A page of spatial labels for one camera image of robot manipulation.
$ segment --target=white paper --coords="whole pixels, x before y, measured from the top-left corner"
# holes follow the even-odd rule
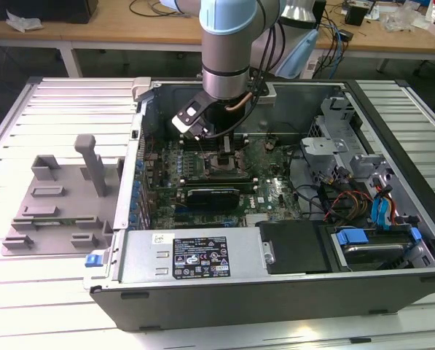
[[[417,27],[417,28],[421,28],[421,29],[424,29],[427,31],[430,24],[431,24],[431,22],[428,22],[426,20],[425,16],[419,15],[413,21],[412,26]]]
[[[379,20],[379,8],[374,6],[369,15],[364,16],[367,20]]]
[[[41,24],[41,20],[38,18],[22,18],[12,15],[8,11],[7,16],[8,20],[6,21],[6,23],[17,31],[20,31],[21,33],[24,33],[25,31],[33,31],[35,29],[44,28],[44,26]]]
[[[172,244],[175,233],[155,233],[152,235],[152,244]]]

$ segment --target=blue drive bracket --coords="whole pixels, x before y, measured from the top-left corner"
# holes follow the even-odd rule
[[[377,226],[382,227],[384,230],[389,230],[390,228],[390,226],[385,223],[388,209],[389,202],[386,199],[382,199],[380,203],[379,214],[377,216]]]
[[[344,246],[346,244],[366,244],[369,239],[366,233],[361,228],[345,228],[337,234],[339,244]]]

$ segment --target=blue tab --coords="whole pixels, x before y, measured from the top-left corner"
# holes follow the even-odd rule
[[[337,239],[339,240],[339,243],[340,243],[341,246],[344,246],[344,245],[346,245],[348,243],[347,236],[345,235],[343,230],[341,230],[337,234]]]
[[[103,266],[102,255],[89,254],[86,256],[85,267],[87,268],[100,268]]]
[[[379,204],[380,204],[380,197],[377,197],[377,198],[375,198],[374,202],[372,202],[371,220],[373,222],[377,222]]]
[[[140,159],[136,161],[136,170],[144,170],[144,162]]]
[[[383,199],[380,202],[380,210],[377,215],[377,225],[382,227],[384,230],[388,230],[390,227],[385,223],[385,216],[387,215],[387,210],[389,209],[389,202],[386,199]]]
[[[341,246],[346,244],[368,243],[368,237],[361,228],[346,228],[337,234],[337,239]]]
[[[415,239],[415,241],[421,241],[421,239],[423,238],[421,236],[421,232],[416,227],[412,227],[411,234],[412,234],[413,238]]]

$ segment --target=metal bracket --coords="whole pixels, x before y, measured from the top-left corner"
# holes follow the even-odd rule
[[[356,155],[351,158],[350,167],[356,178],[366,179],[383,161],[382,155]]]
[[[172,123],[180,133],[199,140],[209,132],[204,122],[200,121],[201,115],[217,101],[204,90],[200,91],[179,110],[173,117]]]

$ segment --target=blue latch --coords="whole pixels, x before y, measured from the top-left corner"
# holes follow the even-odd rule
[[[368,237],[361,228],[346,228],[337,234],[337,239],[341,246],[346,244],[368,243]]]
[[[85,266],[87,268],[101,268],[103,266],[102,260],[102,255],[89,254],[86,256]]]
[[[415,241],[421,241],[421,232],[416,228],[416,227],[412,227],[412,229],[410,230],[410,233],[412,234],[413,238],[415,239]]]

